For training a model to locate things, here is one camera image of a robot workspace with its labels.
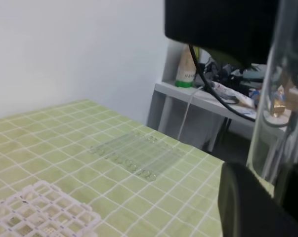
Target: green grid mat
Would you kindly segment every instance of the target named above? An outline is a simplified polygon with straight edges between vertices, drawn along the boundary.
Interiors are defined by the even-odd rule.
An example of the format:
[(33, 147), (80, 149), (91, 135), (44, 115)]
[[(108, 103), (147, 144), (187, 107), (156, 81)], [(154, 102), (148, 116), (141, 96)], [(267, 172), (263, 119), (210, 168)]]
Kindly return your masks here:
[[(132, 130), (185, 152), (149, 182), (88, 152)], [(219, 237), (222, 161), (89, 100), (0, 119), (0, 199), (46, 180), (90, 205), (99, 237)]]

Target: white cable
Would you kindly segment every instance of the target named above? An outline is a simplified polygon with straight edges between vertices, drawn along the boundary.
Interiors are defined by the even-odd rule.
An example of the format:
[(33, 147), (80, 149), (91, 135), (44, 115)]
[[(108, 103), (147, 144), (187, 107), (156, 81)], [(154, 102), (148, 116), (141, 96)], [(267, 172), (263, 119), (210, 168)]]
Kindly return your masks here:
[(203, 86), (198, 87), (198, 88), (191, 94), (191, 96), (190, 96), (190, 99), (189, 99), (189, 102), (188, 102), (188, 104), (187, 104), (186, 111), (185, 111), (185, 114), (184, 114), (184, 118), (183, 118), (182, 124), (181, 124), (181, 126), (180, 126), (178, 136), (177, 136), (178, 141), (179, 141), (179, 138), (180, 138), (180, 136), (181, 136), (181, 134), (182, 134), (182, 130), (183, 130), (183, 127), (184, 127), (184, 124), (185, 124), (185, 121), (186, 121), (186, 116), (187, 116), (187, 112), (188, 112), (188, 109), (189, 109), (189, 105), (190, 105), (190, 103), (192, 102), (192, 99), (193, 99), (194, 95), (195, 95), (200, 89), (202, 89), (202, 88), (204, 88), (204, 87), (203, 87)]

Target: floor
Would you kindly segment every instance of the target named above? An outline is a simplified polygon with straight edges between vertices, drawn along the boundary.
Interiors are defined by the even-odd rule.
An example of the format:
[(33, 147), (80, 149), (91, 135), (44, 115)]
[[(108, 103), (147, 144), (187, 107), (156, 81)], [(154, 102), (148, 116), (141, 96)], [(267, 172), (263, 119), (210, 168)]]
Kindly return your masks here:
[(227, 132), (211, 153), (223, 161), (246, 164), (251, 141), (232, 132)]

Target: black wire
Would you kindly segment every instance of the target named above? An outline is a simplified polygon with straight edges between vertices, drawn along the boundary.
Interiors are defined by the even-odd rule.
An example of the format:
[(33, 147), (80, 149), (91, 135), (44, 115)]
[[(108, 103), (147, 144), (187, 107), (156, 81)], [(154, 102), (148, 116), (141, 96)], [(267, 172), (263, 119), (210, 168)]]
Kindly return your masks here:
[(197, 58), (196, 58), (196, 54), (195, 54), (195, 51), (194, 51), (194, 48), (193, 46), (189, 45), (189, 50), (190, 50), (190, 53), (192, 54), (192, 58), (193, 58), (193, 61), (194, 61), (194, 64), (195, 64), (195, 67), (197, 69), (197, 73), (199, 74), (200, 78), (203, 80), (207, 90), (209, 91), (209, 93), (214, 97), (216, 98), (225, 108), (227, 108), (227, 110), (231, 111), (232, 113), (244, 118), (244, 119), (247, 119), (247, 120), (250, 120), (252, 122), (255, 122), (255, 119), (254, 118), (251, 118), (251, 117), (248, 117), (248, 116), (245, 116), (243, 115), (242, 113), (239, 113), (238, 111), (236, 111), (235, 109), (231, 108), (226, 102), (224, 102), (219, 96), (218, 94), (213, 90), (213, 88), (209, 85), (208, 81), (206, 80), (206, 78), (204, 77), (204, 74), (202, 72), (202, 70), (200, 69), (199, 65), (198, 65), (198, 61), (197, 61)]

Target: clear cylinder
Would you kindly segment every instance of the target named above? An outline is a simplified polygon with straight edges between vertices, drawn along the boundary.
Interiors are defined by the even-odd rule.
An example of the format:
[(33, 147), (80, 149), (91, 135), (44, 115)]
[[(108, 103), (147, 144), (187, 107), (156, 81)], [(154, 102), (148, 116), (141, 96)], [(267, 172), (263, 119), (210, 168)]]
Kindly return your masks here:
[(298, 0), (280, 0), (247, 166), (274, 184), (298, 162)]

